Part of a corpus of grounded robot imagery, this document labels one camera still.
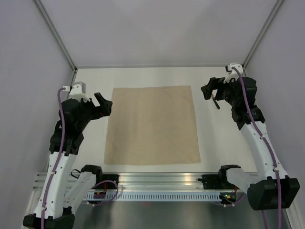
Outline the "gold knife black handle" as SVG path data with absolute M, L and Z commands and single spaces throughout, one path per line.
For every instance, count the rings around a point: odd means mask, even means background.
M 218 110 L 220 110 L 220 106 L 219 106 L 219 104 L 218 104 L 218 102 L 217 102 L 217 100 L 216 100 L 216 98 L 215 98 L 215 96 L 214 96 L 213 94 L 211 94 L 211 98 L 212 98 L 212 100 L 213 100 L 214 105 L 216 106 L 216 108 L 217 108 Z

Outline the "beige cloth napkin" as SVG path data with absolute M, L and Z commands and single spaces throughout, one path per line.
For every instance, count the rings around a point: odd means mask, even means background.
M 201 162 L 190 86 L 114 88 L 112 101 L 105 164 Z

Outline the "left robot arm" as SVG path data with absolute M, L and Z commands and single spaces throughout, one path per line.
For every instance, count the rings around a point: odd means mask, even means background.
M 23 226 L 28 229 L 71 229 L 75 214 L 90 189 L 104 184 L 102 168 L 85 165 L 76 182 L 66 191 L 72 166 L 84 140 L 83 131 L 90 121 L 108 117 L 112 101 L 100 93 L 94 94 L 99 105 L 92 99 L 70 98 L 59 101 L 59 116 L 50 139 L 50 155 L 47 176 L 41 196 L 33 213 L 26 215 Z

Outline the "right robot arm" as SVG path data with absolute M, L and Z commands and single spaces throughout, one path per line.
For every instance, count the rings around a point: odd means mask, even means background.
M 289 177 L 269 142 L 264 116 L 255 104 L 256 81 L 249 77 L 228 83 L 224 80 L 210 78 L 201 91 L 205 100 L 216 91 L 215 99 L 224 100 L 232 107 L 232 118 L 250 148 L 257 175 L 244 172 L 239 165 L 223 165 L 218 171 L 219 186 L 237 186 L 247 195 L 253 210 L 289 208 L 300 184 L 297 178 Z

